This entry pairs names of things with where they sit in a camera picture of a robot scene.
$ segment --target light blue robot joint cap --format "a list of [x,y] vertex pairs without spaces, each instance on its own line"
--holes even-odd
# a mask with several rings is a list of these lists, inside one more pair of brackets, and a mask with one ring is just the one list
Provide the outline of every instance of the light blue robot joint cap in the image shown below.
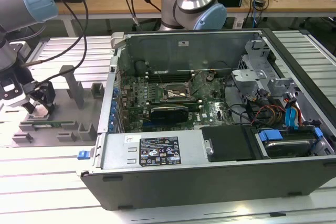
[[226,16],[227,11],[224,5],[215,4],[198,19],[194,26],[194,30],[221,29],[225,24]]
[[39,23],[43,23],[58,15],[58,8],[54,0],[23,0],[31,16]]

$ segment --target robotic arm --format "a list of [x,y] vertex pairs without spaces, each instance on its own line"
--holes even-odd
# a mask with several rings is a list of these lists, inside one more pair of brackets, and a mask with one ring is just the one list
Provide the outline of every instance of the robotic arm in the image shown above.
[[[0,0],[0,100],[6,106],[23,106],[30,114],[41,104],[46,113],[54,109],[55,91],[51,82],[36,86],[30,71],[5,39],[6,33],[58,15],[54,0]],[[162,0],[160,30],[221,29],[226,9],[217,0]]]
[[22,59],[5,35],[56,17],[57,6],[54,0],[0,0],[0,6],[0,100],[7,106],[22,105],[32,113],[32,98],[50,112],[55,98],[53,85],[49,82],[36,89],[30,71],[21,67]]
[[217,0],[162,0],[161,31],[221,29],[226,8]]

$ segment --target motherboard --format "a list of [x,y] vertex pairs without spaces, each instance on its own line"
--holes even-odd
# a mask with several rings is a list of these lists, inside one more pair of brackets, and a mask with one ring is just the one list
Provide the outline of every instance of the motherboard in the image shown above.
[[124,131],[197,130],[234,124],[223,99],[224,81],[211,71],[174,76],[124,74],[120,86]]

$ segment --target blue release tab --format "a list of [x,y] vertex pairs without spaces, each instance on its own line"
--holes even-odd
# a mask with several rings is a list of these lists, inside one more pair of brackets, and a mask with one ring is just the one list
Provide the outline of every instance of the blue release tab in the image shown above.
[[320,140],[323,137],[323,132],[321,131],[320,128],[315,128],[314,132],[315,132],[316,137],[317,137],[318,140]]
[[296,118],[296,110],[294,108],[287,108],[286,115],[285,115],[285,125],[287,127],[293,127],[294,129],[298,129],[295,125],[295,118]]
[[90,159],[90,152],[89,151],[80,151],[77,156],[78,160],[85,160]]
[[259,133],[259,137],[262,142],[264,141],[276,141],[282,140],[283,137],[279,130],[264,130]]

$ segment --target power supply label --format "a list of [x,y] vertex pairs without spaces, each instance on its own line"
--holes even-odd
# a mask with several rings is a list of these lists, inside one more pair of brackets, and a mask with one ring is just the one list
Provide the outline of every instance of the power supply label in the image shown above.
[[177,136],[140,139],[140,165],[179,165],[180,146]]

